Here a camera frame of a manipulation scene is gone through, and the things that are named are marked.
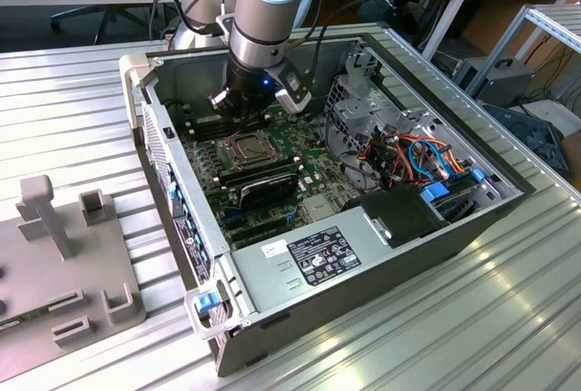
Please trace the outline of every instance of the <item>warning label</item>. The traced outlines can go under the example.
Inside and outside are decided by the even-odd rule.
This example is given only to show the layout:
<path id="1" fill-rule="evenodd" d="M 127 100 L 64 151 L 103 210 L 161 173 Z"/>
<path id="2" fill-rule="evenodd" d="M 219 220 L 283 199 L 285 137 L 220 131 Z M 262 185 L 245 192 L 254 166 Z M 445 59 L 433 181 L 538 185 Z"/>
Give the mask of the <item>warning label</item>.
<path id="1" fill-rule="evenodd" d="M 312 286 L 361 264 L 336 226 L 290 243 L 287 247 Z"/>

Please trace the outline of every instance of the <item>aluminum table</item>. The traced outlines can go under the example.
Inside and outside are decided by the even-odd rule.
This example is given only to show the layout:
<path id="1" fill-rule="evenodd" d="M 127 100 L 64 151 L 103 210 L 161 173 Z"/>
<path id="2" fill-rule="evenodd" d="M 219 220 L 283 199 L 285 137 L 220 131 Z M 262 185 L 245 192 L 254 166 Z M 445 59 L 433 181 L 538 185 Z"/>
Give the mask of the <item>aluminum table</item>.
<path id="1" fill-rule="evenodd" d="M 225 378 L 191 331 L 123 107 L 118 58 L 166 44 L 0 55 L 0 217 L 14 217 L 27 174 L 51 175 L 55 204 L 111 193 L 148 311 L 3 389 L 579 389 L 581 196 L 395 33 L 365 29 L 537 193 L 454 259 Z M 385 83 L 407 106 L 417 101 L 395 78 Z"/>

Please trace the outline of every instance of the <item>cpu socket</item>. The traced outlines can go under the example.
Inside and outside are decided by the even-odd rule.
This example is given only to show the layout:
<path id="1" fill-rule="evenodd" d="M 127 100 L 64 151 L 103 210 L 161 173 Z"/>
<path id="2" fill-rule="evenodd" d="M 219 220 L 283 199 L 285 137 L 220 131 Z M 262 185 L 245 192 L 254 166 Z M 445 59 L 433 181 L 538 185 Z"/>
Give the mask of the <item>cpu socket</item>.
<path id="1" fill-rule="evenodd" d="M 222 145 L 234 165 L 239 167 L 276 158 L 274 146 L 263 132 L 228 137 Z"/>

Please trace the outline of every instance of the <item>blue cable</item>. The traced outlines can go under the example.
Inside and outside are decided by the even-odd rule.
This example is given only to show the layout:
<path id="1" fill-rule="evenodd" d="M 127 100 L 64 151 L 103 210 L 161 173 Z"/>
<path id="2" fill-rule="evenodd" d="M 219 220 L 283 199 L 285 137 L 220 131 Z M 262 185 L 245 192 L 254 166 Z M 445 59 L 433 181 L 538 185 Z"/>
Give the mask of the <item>blue cable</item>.
<path id="1" fill-rule="evenodd" d="M 416 143 L 419 143 L 419 141 L 411 143 L 408 149 L 408 157 L 409 161 L 411 162 L 411 167 L 413 167 L 416 171 L 418 171 L 422 175 L 427 176 L 430 181 L 434 182 L 434 177 L 432 176 L 432 174 L 429 171 L 424 171 L 423 169 L 420 169 L 420 167 L 416 164 L 416 157 L 414 157 L 414 144 Z"/>
<path id="2" fill-rule="evenodd" d="M 449 166 L 449 164 L 446 162 L 446 160 L 444 160 L 444 157 L 440 153 L 438 146 L 436 146 L 434 143 L 428 142 L 426 140 L 416 140 L 415 142 L 411 143 L 409 146 L 409 150 L 408 150 L 409 161 L 411 162 L 412 167 L 416 171 L 422 173 L 423 175 L 426 175 L 432 182 L 434 182 L 434 177 L 431 175 L 431 173 L 429 173 L 428 171 L 424 171 L 424 170 L 420 169 L 420 167 L 416 164 L 416 157 L 414 156 L 414 152 L 413 152 L 414 144 L 416 144 L 416 143 L 424 143 L 426 146 L 428 146 L 436 154 L 439 162 L 442 164 L 442 167 L 444 168 L 446 173 L 452 177 L 456 176 L 456 173 L 454 172 L 454 170 Z"/>
<path id="3" fill-rule="evenodd" d="M 449 176 L 455 176 L 456 175 L 456 173 L 454 172 L 454 169 L 452 169 L 452 167 L 448 164 L 448 162 L 442 156 L 442 153 L 439 151 L 438 146 L 436 146 L 434 143 L 428 142 L 426 140 L 418 140 L 418 142 L 426 143 L 427 146 L 429 146 L 429 148 L 434 153 L 436 153 L 436 155 L 438 156 L 439 162 L 442 164 L 442 167 L 448 173 Z"/>
<path id="4" fill-rule="evenodd" d="M 295 207 L 295 209 L 285 215 L 287 219 L 287 225 L 291 225 L 294 221 L 294 218 L 297 217 L 297 213 L 299 212 L 299 207 Z"/>

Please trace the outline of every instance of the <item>office chair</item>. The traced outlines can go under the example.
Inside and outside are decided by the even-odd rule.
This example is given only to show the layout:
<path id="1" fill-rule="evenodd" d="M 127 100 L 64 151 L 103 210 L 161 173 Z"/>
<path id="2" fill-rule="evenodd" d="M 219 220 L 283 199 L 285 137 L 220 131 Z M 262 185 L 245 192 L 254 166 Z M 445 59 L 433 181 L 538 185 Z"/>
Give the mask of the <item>office chair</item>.
<path id="1" fill-rule="evenodd" d="M 127 19 L 128 21 L 133 22 L 145 30 L 148 29 L 147 22 L 141 20 L 136 15 L 127 11 L 128 8 L 142 8 L 147 7 L 151 11 L 151 4 L 108 4 L 108 5 L 88 5 L 86 7 L 79 7 L 75 8 L 74 10 L 68 10 L 66 12 L 59 13 L 57 15 L 51 16 L 51 29 L 55 33 L 60 33 L 61 29 L 61 21 L 64 19 L 70 19 L 71 17 L 83 16 L 83 15 L 94 15 L 96 13 L 103 12 L 103 18 L 101 19 L 101 24 L 99 25 L 99 29 L 97 30 L 97 34 L 94 37 L 93 44 L 99 44 L 101 42 L 101 38 L 105 34 L 107 26 L 110 22 L 117 22 L 117 16 Z M 159 36 L 159 31 L 154 30 L 156 37 Z"/>

